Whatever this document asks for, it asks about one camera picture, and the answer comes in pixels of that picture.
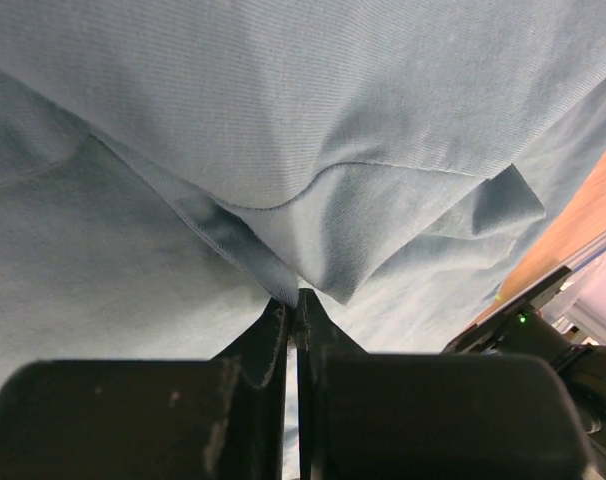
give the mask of light blue fabric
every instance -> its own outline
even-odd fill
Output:
[[[0,0],[0,383],[208,357],[304,283],[438,351],[605,150],[606,0]]]

